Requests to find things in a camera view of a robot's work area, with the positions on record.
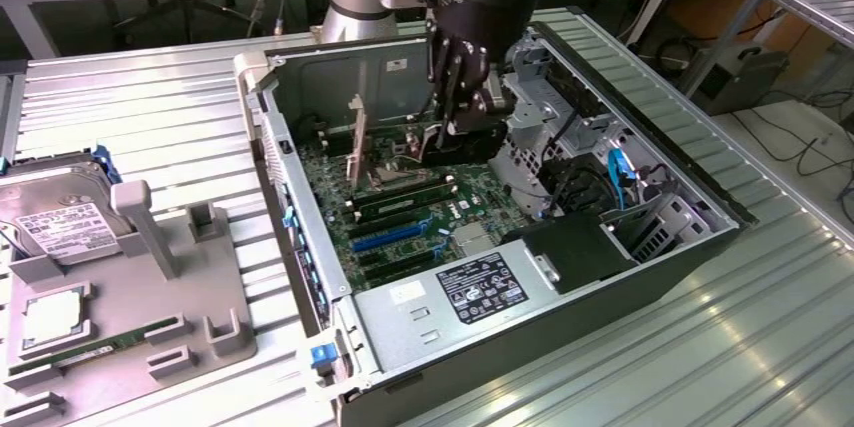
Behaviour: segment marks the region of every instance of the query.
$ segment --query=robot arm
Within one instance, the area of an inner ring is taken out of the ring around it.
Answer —
[[[513,100],[501,87],[507,50],[522,37],[537,0],[381,0],[386,7],[426,5],[429,109],[442,122],[425,134],[422,163],[486,162],[507,133]]]

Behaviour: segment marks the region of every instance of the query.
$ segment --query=blue latch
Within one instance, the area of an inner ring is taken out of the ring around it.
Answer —
[[[294,206],[289,205],[289,207],[285,209],[285,218],[282,219],[282,223],[286,227],[297,227],[297,225],[294,225],[294,221],[297,220],[294,214]]]
[[[338,360],[338,349],[335,344],[323,344],[311,348],[311,368],[317,369],[330,365]]]
[[[617,190],[617,198],[620,200],[620,210],[626,209],[626,199],[624,198],[624,186],[621,185],[621,176],[637,180],[636,172],[632,170],[629,159],[621,149],[612,149],[609,151],[609,177]]]
[[[104,166],[104,171],[110,182],[113,182],[114,184],[121,184],[122,176],[119,175],[119,170],[113,163],[113,157],[110,155],[110,150],[107,150],[107,147],[99,144],[95,147],[95,152],[92,152],[92,157]]]

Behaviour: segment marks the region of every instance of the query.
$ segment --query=metal rack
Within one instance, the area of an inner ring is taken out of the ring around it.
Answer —
[[[697,91],[724,50],[750,20],[764,0],[746,0],[728,26],[718,42],[697,68],[692,68],[680,82],[680,90],[686,96]],[[770,0],[786,12],[797,15],[805,22],[825,32],[833,39],[854,49],[854,0]]]

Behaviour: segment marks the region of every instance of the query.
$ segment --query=power supply label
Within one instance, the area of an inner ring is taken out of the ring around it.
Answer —
[[[529,300],[498,252],[439,272],[437,278],[465,324],[474,324]]]
[[[117,236],[95,204],[80,204],[15,219],[54,259],[117,243]]]

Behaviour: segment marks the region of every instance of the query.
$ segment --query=aluminum table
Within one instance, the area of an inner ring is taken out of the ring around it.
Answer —
[[[661,301],[406,425],[850,424],[850,234],[588,17],[552,10],[536,20],[552,25],[761,225]],[[209,199],[226,208],[258,334],[253,359],[76,425],[169,425],[190,413],[194,425],[335,424],[333,407],[307,398],[298,373],[303,331],[231,70],[241,52],[313,42],[301,34],[35,61],[8,82],[7,91],[23,92],[23,102],[7,96],[14,105],[3,111],[23,114],[7,129],[20,156],[98,140],[125,177],[151,183],[158,216]],[[8,275],[0,271],[0,305]]]
[[[724,50],[729,47],[745,23],[764,0],[745,0],[736,18],[718,38],[712,52],[697,67],[685,74],[680,90],[690,97],[700,88]],[[849,49],[854,49],[854,0],[770,0],[788,13],[825,32]]]

